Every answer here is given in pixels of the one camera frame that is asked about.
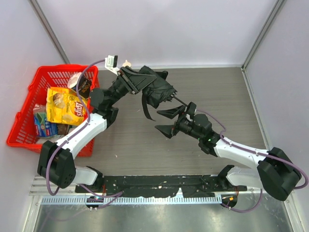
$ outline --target white arm segment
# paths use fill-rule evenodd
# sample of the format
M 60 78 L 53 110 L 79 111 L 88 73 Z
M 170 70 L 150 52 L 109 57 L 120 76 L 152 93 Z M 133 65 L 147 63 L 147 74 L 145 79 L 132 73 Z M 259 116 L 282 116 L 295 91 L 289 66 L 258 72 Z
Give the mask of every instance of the white arm segment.
M 256 154 L 258 152 L 267 154 L 267 150 L 265 150 L 265 149 L 264 150 L 263 149 L 256 149 L 256 148 L 253 148 L 253 147 L 249 147 L 249 146 L 245 146 L 245 145 L 242 145 L 242 144 L 239 144 L 239 143 L 235 143 L 235 142 L 233 142 L 232 140 L 230 140 L 226 137 L 225 137 L 225 140 L 227 140 L 230 144 L 239 145 L 243 148 L 253 150 L 253 151 L 256 152 Z M 216 147 L 214 148 L 214 151 L 216 152 L 217 156 L 221 157 L 221 158 L 227 158 L 227 159 L 234 160 L 238 163 L 244 164 L 244 165 L 252 168 L 253 170 L 256 170 L 256 167 L 258 166 L 259 161 L 265 159 L 264 156 L 259 156 L 259 155 L 252 154 L 252 153 L 247 152 L 247 151 L 240 150 L 238 148 L 231 146 L 230 144 L 227 144 L 222 139 L 220 139 L 216 143 Z
M 78 131 L 84 124 L 87 123 L 85 120 L 81 125 L 79 125 L 74 131 L 66 135 L 65 137 L 56 141 L 58 145 L 62 144 L 69 137 Z M 97 134 L 105 131 L 107 128 L 107 121 L 101 115 L 90 114 L 90 123 L 86 128 L 84 128 L 79 134 L 75 135 L 68 143 L 64 144 L 63 149 L 70 149 L 73 155 L 73 159 L 81 151 L 81 149 L 87 145 Z
M 263 188 L 256 169 L 234 167 L 227 173 L 226 178 L 233 186 L 245 185 L 248 187 Z
M 92 185 L 95 182 L 97 176 L 98 176 L 97 172 L 95 172 L 90 168 L 76 166 L 76 175 L 71 184 Z

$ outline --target yellow snack bag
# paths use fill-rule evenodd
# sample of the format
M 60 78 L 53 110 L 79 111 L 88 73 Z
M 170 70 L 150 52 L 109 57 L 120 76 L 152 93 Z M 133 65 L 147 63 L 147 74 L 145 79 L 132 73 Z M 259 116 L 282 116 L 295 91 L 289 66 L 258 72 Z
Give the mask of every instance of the yellow snack bag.
M 69 92 L 69 89 L 56 87 L 47 90 L 47 121 L 73 126 L 78 126 L 83 122 L 86 109 L 78 97 Z

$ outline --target white wall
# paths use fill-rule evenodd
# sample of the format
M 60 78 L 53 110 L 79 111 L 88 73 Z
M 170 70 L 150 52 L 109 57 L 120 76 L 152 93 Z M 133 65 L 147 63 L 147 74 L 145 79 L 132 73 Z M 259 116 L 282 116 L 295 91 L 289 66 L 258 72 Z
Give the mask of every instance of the white wall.
M 20 232 L 39 155 L 5 141 L 37 68 L 62 60 L 26 0 L 2 1 L 0 41 L 0 230 Z
M 72 63 L 240 66 L 276 0 L 38 2 Z
M 309 174 L 309 1 L 288 0 L 248 67 L 271 146 Z M 309 187 L 296 191 L 309 231 Z

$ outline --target gray floor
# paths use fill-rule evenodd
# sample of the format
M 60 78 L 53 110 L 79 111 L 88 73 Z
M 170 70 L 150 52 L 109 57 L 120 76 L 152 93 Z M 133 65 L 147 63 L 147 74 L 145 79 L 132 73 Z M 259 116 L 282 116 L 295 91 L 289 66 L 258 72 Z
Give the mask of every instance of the gray floor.
M 259 194 L 241 194 L 238 209 L 251 208 Z M 265 195 L 261 205 L 240 214 L 220 205 L 177 204 L 109 206 L 84 211 L 84 205 L 43 205 L 36 232 L 291 232 L 282 202 Z
M 215 115 L 227 127 L 230 139 L 264 148 L 253 107 L 240 68 L 170 69 L 167 80 L 186 103 Z M 116 76 L 99 73 L 101 87 L 108 88 Z M 217 174 L 233 161 L 204 154 L 197 140 L 179 133 L 166 139 L 154 126 L 173 124 L 149 107 L 156 122 L 147 120 L 141 107 L 141 94 L 126 95 L 116 106 L 115 123 L 96 137 L 92 157 L 77 158 L 78 166 L 92 166 L 106 175 Z M 175 100 L 159 109 L 179 106 Z M 213 123 L 219 132 L 220 126 Z

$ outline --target red plastic crate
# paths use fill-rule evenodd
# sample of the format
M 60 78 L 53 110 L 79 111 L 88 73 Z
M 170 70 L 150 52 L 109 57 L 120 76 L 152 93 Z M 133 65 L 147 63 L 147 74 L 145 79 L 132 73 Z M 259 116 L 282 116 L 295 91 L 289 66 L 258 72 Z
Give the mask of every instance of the red plastic crate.
M 41 152 L 42 144 L 35 144 L 38 140 L 35 134 L 33 107 L 36 103 L 45 105 L 47 89 L 51 86 L 67 87 L 70 76 L 82 72 L 87 66 L 82 65 L 56 65 L 40 67 L 28 86 L 28 95 L 23 108 L 15 116 L 15 122 L 6 141 L 8 146 L 22 147 L 37 153 Z M 99 87 L 98 68 L 91 67 L 85 76 L 92 80 L 91 89 Z M 94 139 L 91 140 L 78 154 L 79 157 L 90 157 L 92 155 Z

